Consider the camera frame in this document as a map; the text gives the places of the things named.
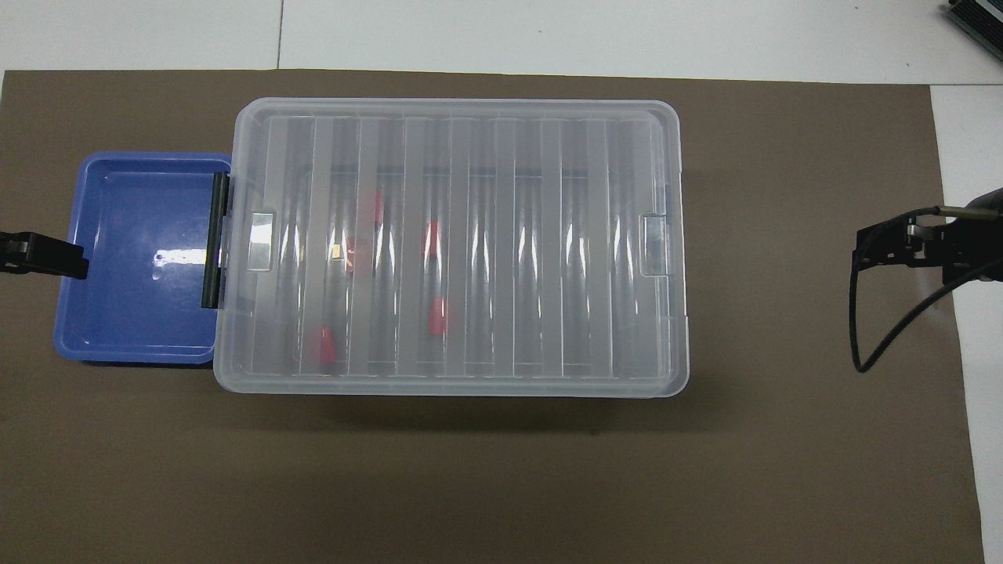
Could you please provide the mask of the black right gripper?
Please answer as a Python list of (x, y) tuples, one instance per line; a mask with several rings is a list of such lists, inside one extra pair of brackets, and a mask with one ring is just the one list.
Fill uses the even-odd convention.
[[(964, 272), (995, 266), (980, 274), (984, 281), (1002, 282), (1002, 189), (985, 193), (967, 204), (998, 213), (994, 220), (956, 219), (943, 225), (917, 225), (922, 249), (918, 268), (940, 268), (943, 283), (958, 279)], [(910, 226), (916, 225), (918, 213), (896, 215), (856, 233), (855, 261), (861, 269), (877, 266), (917, 267)]]

